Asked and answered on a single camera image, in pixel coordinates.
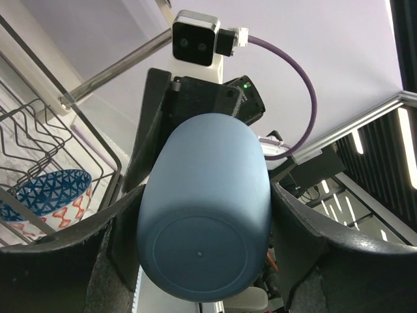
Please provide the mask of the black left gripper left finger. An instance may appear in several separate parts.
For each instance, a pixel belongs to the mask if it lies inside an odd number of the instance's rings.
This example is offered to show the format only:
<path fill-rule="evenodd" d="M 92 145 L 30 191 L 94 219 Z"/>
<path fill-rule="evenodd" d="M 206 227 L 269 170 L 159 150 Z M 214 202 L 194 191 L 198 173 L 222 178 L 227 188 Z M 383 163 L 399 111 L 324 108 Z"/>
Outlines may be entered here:
<path fill-rule="evenodd" d="M 1 249 L 2 312 L 130 312 L 144 186 L 30 245 Z"/>

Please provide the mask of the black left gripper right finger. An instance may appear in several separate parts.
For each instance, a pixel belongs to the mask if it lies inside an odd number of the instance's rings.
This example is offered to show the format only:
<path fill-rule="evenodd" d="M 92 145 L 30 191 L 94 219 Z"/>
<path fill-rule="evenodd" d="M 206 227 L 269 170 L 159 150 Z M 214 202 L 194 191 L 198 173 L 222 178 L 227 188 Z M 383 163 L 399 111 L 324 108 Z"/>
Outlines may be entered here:
<path fill-rule="evenodd" d="M 415 312 L 416 247 L 350 229 L 271 186 L 280 292 L 289 312 Z"/>

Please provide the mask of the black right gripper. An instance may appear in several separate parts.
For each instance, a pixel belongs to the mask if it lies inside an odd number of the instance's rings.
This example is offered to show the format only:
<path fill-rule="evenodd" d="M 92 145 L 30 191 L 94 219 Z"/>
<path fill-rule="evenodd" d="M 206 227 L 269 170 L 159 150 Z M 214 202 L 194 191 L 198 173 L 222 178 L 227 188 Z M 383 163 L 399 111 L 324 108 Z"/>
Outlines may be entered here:
<path fill-rule="evenodd" d="M 250 126 L 260 120 L 266 111 L 258 90 L 248 76 L 223 84 L 177 76 L 169 88 L 170 83 L 170 72 L 149 69 L 132 156 L 124 175 L 123 192 L 135 189 L 151 172 L 157 155 L 162 111 L 175 126 L 206 113 L 229 115 Z"/>

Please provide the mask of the light blue plastic tumbler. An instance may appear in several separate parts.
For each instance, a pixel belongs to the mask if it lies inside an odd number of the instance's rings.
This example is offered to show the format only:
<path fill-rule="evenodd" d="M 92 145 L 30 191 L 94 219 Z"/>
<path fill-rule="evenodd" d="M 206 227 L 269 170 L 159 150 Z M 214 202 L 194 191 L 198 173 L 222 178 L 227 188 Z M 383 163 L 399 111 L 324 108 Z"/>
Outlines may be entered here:
<path fill-rule="evenodd" d="M 271 212 L 257 136 L 228 115 L 195 116 L 172 132 L 149 175 L 137 222 L 141 266 L 180 299 L 234 296 L 264 266 Z"/>

